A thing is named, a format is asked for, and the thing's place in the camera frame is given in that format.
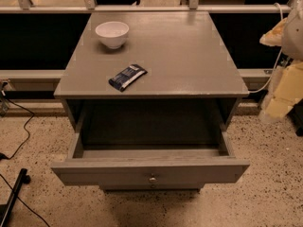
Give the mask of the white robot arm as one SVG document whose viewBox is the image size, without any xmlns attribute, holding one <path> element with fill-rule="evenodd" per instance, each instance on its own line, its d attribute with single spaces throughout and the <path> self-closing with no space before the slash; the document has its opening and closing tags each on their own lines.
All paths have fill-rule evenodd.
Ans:
<svg viewBox="0 0 303 227">
<path fill-rule="evenodd" d="M 277 122 L 303 99 L 303 9 L 293 8 L 289 15 L 263 34 L 259 42 L 280 46 L 281 52 L 293 61 L 278 66 L 271 77 L 268 93 L 259 114 L 263 123 Z"/>
</svg>

